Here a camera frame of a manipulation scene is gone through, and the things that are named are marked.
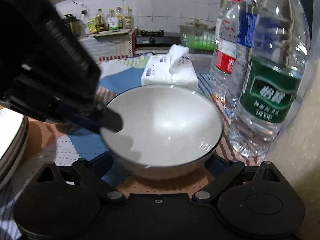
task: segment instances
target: tissue pack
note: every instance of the tissue pack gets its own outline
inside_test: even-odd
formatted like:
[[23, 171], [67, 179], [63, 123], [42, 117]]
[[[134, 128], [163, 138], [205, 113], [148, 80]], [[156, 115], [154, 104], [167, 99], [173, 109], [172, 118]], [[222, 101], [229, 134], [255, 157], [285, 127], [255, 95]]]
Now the tissue pack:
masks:
[[188, 47], [172, 45], [168, 54], [152, 55], [142, 74], [141, 84], [171, 84], [198, 91], [198, 78], [188, 53]]

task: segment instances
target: wall socket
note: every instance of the wall socket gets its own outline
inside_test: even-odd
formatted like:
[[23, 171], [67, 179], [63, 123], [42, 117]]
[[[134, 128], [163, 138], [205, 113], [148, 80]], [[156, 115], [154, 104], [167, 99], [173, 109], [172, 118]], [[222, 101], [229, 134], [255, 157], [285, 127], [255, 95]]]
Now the wall socket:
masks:
[[86, 18], [89, 17], [89, 12], [87, 9], [81, 10], [81, 15], [83, 15], [82, 18]]

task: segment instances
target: wall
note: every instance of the wall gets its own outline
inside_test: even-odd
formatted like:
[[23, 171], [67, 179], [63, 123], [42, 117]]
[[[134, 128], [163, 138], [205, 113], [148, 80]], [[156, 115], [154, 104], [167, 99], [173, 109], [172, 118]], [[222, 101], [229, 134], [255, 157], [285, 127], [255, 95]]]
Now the wall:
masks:
[[[134, 26], [150, 31], [179, 32], [178, 25], [194, 21], [195, 18], [209, 26], [215, 26], [220, 11], [220, 0], [74, 0], [74, 2], [52, 0], [60, 16], [72, 13], [84, 24], [87, 24], [88, 19], [95, 17], [98, 8], [102, 8], [106, 15], [109, 8], [116, 10], [117, 6], [122, 8], [129, 6], [132, 9]], [[80, 16], [84, 8], [89, 10], [87, 18]]]

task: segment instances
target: bolt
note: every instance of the bolt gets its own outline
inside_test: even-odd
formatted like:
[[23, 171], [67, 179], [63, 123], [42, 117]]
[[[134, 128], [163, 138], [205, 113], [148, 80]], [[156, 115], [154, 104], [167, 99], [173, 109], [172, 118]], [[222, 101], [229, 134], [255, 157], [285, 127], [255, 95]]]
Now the bolt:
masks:
[[107, 194], [107, 198], [108, 199], [112, 199], [112, 200], [116, 200], [116, 199], [119, 199], [121, 198], [123, 195], [121, 192], [119, 191], [111, 191]]
[[210, 193], [206, 191], [198, 191], [197, 193], [195, 193], [195, 197], [197, 199], [208, 199], [210, 198], [210, 196]]

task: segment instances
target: yellow package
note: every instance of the yellow package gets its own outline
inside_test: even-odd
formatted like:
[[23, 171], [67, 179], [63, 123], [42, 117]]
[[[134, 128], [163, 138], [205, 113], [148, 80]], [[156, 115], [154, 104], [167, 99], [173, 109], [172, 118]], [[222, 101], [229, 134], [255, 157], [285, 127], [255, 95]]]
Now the yellow package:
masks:
[[96, 28], [96, 19], [92, 18], [90, 20], [88, 20], [88, 27], [89, 27], [89, 31], [90, 33], [97, 33], [97, 28]]

